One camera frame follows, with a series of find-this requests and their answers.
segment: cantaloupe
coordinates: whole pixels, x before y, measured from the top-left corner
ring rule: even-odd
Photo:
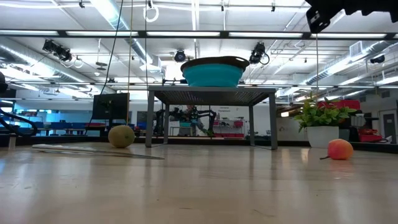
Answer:
[[[335,139],[329,142],[328,156],[321,159],[332,158],[336,160],[347,160],[354,154],[354,148],[348,141]]]
[[[135,139],[136,135],[134,134],[134,131],[126,125],[115,126],[108,134],[109,143],[116,148],[128,147]]]

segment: metal table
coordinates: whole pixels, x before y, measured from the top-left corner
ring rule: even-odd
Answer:
[[[153,130],[155,96],[165,104],[164,143],[169,138],[170,105],[248,106],[250,145],[254,146],[253,106],[269,98],[271,149],[278,148],[276,129],[275,88],[225,88],[190,86],[149,86],[147,130]],[[146,147],[152,147],[152,131],[146,133]]]

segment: computer monitor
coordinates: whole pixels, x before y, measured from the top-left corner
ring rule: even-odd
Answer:
[[[104,94],[94,96],[93,119],[126,119],[129,111],[129,93]]]

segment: white flower pot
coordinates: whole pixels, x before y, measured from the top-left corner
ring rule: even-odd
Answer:
[[[308,141],[311,147],[327,148],[329,142],[338,139],[338,127],[319,126],[307,127]]]

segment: green leaves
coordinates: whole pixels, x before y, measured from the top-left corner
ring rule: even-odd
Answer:
[[[312,126],[338,126],[344,118],[349,118],[349,114],[355,112],[355,109],[348,107],[337,108],[334,103],[338,100],[328,100],[325,98],[325,103],[321,107],[314,105],[312,100],[312,93],[310,98],[304,101],[302,114],[294,117],[300,123],[299,132],[306,127]]]

